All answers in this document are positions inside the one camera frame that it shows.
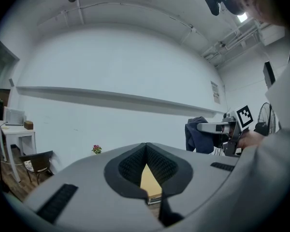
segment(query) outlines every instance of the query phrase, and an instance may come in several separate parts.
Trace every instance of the wooden floor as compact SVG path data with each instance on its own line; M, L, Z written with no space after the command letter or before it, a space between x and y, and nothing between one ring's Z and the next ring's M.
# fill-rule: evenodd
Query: wooden floor
M19 160L20 151L18 148L12 148L13 158L15 161L15 164L21 164L21 161ZM5 148L5 155L7 157L7 163L9 163L8 154ZM10 190L15 194L15 196L20 200L24 201L24 199L28 196L29 193L31 193L35 188L37 188L38 184L36 181L36 175L30 174L32 182L30 182L27 171L25 170L25 167L23 165L16 166L19 177L21 181L18 183L15 181L13 177L13 171L9 164L1 163L2 167L2 177L4 182L9 186ZM40 184L47 180L49 177L51 177L48 173L40 174L39 182ZM160 203L151 204L148 206L150 211L153 213L153 215L158 218L159 216L159 209L160 209Z

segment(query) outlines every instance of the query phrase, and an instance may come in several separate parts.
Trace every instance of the person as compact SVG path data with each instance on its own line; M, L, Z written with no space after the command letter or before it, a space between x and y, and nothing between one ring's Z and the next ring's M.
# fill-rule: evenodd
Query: person
M284 26L290 30L290 24L287 23L287 13L282 13L278 9L277 0L229 0L230 12L237 14L247 13L252 18ZM238 142L238 148L245 149L248 146L259 145L265 137L255 131L249 130L244 133Z

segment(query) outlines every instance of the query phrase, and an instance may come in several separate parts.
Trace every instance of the ceiling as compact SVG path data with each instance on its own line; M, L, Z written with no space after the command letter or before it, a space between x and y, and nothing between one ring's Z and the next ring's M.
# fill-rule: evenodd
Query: ceiling
M220 15L213 16L204 0L79 0L79 5L68 0L19 0L18 10L36 37L81 25L82 16L84 24L122 23L160 32L217 67L259 42L252 33L237 43L255 27L254 21L241 24L223 4ZM231 41L232 49L227 50L223 44Z

